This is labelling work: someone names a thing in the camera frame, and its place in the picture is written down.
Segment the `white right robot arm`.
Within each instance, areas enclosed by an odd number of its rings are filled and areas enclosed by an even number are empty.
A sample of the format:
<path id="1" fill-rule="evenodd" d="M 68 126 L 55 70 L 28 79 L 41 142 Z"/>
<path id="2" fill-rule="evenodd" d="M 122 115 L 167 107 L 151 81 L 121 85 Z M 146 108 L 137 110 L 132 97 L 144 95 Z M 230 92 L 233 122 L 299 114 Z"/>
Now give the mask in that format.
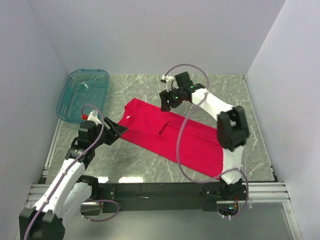
<path id="1" fill-rule="evenodd" d="M 161 82 L 166 89 L 159 93 L 161 111 L 169 112 L 183 101 L 189 101 L 205 110 L 217 121 L 217 140 L 222 147 L 222 176 L 219 195 L 226 200 L 246 191 L 242 185 L 244 146 L 250 136 L 246 113 L 242 106 L 230 105 L 212 93 L 201 83 L 194 84 L 188 72 L 176 76 L 163 75 Z"/>

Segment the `red t-shirt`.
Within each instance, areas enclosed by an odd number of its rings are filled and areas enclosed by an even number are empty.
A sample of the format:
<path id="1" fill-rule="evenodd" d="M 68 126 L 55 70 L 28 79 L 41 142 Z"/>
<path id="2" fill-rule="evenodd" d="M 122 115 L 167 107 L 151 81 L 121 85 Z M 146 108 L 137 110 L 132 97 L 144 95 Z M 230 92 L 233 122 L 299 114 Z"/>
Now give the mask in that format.
<path id="1" fill-rule="evenodd" d="M 134 98 L 125 105 L 119 125 L 128 128 L 122 135 L 124 140 L 209 177 L 219 175 L 223 170 L 223 148 L 217 129 L 188 120 L 177 147 L 184 119 Z"/>

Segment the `teal transparent plastic bin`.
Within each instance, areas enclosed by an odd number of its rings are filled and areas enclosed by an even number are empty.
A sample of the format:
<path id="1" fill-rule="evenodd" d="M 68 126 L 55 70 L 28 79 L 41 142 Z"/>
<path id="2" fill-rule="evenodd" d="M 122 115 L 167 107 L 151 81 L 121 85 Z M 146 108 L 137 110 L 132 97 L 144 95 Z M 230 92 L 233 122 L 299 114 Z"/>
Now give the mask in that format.
<path id="1" fill-rule="evenodd" d="M 56 114 L 64 122 L 79 124 L 82 115 L 88 115 L 91 104 L 103 110 L 109 88 L 110 75 L 102 69 L 78 69 L 67 78 L 60 95 Z"/>

